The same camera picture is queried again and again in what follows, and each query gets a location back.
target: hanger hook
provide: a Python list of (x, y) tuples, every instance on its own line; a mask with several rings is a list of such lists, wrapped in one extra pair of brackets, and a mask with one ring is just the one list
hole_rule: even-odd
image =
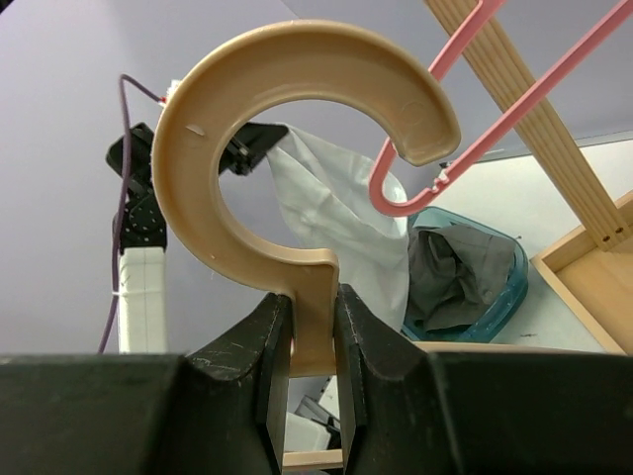
[(460, 141), (448, 99), (411, 55), (351, 25), (284, 22), (225, 43), (187, 74), (156, 129), (153, 185), (167, 223), (198, 259), (243, 285), (293, 298), (291, 374), (333, 374), (336, 256), (256, 236), (231, 215), (218, 183), (222, 152), (237, 130), (302, 99), (365, 113), (413, 158), (445, 156)]

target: white cloth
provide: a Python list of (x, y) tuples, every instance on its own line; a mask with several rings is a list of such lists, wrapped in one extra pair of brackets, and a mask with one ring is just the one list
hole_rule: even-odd
[[(288, 127), (268, 152), (284, 221), (302, 246), (332, 249), (339, 281), (399, 331), (408, 295), (407, 218), (382, 215), (370, 203), (373, 160)], [(384, 188), (392, 201), (407, 200), (395, 176), (387, 177)]]

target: blue plastic basket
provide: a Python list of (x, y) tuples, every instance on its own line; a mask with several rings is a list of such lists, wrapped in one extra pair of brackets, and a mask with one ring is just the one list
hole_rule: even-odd
[(505, 288), (474, 324), (466, 329), (461, 327), (459, 329), (449, 329), (445, 332), (425, 332), (421, 326), (416, 324), (412, 316), (405, 316), (403, 334), (412, 340), (490, 342), (505, 326), (514, 312), (516, 312), (516, 309), (521, 305), (521, 302), (523, 302), (527, 294), (528, 262), (523, 247), (521, 247), (518, 241), (513, 237), (471, 221), (463, 216), (432, 206), (425, 208), (416, 215), (410, 216), (408, 222), (413, 228), (446, 228), (453, 225), (467, 225), (484, 233), (514, 241), (514, 263), (507, 276)]

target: table surface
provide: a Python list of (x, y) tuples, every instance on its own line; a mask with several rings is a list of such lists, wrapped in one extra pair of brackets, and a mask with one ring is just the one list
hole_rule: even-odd
[[(633, 188), (633, 141), (583, 153), (612, 199)], [(579, 225), (531, 155), (472, 166), (432, 205), (518, 238), (530, 258)], [(603, 351), (531, 264), (528, 281), (523, 304), (494, 343)]]

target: wooden frame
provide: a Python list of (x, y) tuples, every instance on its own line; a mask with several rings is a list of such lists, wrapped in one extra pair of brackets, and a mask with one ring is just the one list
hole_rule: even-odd
[[(633, 191), (615, 204), (633, 226)], [(604, 349), (633, 354), (632, 238), (601, 251), (580, 226), (532, 264)]]
[[(424, 0), (453, 35), (478, 0)], [(492, 19), (464, 57), (503, 111), (534, 76), (500, 23)], [(633, 353), (633, 193), (613, 203), (546, 99), (515, 127), (583, 224), (532, 264), (607, 350)]]

